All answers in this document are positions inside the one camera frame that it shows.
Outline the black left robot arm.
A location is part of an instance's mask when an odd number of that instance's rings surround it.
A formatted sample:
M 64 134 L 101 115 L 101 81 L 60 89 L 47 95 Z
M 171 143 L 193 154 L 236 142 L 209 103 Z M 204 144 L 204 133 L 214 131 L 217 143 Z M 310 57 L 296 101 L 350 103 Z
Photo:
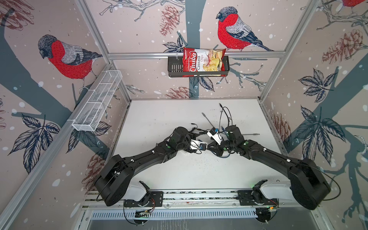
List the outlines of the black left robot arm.
M 164 141 L 144 153 L 124 157 L 113 156 L 94 179 L 98 196 L 110 207 L 120 200 L 133 200 L 145 206 L 151 202 L 150 188 L 142 181 L 137 186 L 130 185 L 132 178 L 154 165 L 165 163 L 174 158 L 181 150 L 189 153 L 193 140 L 203 132 L 194 133 L 186 128 L 177 127 Z

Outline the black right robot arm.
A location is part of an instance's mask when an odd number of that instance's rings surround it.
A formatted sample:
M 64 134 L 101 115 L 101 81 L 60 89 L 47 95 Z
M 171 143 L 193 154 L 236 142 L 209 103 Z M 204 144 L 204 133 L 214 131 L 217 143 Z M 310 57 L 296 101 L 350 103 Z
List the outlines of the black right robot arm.
M 295 200 L 302 207 L 314 210 L 331 191 L 323 173 L 310 159 L 290 158 L 270 150 L 253 140 L 245 140 L 239 128 L 232 125 L 224 129 L 226 140 L 212 128 L 207 135 L 213 142 L 207 149 L 221 157 L 224 151 L 236 153 L 248 160 L 262 163 L 288 178 L 286 182 L 261 180 L 253 186 L 251 200 L 259 205 L 272 199 Z

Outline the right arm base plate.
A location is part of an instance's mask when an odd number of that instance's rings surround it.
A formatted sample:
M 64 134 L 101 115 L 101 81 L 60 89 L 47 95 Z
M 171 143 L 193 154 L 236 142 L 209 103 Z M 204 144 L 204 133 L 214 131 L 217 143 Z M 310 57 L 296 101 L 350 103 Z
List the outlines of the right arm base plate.
M 253 205 L 266 205 L 266 206 L 278 206 L 277 199 L 267 199 L 261 192 L 254 190 L 238 190 L 238 196 L 241 206 L 253 206 Z

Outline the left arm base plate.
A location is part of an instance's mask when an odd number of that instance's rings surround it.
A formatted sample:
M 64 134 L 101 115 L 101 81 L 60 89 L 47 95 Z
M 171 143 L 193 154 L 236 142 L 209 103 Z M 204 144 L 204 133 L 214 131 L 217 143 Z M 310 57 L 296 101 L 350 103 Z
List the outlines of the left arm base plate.
M 125 200 L 125 208 L 154 208 L 161 207 L 163 205 L 163 192 L 153 191 L 148 192 L 141 200 Z

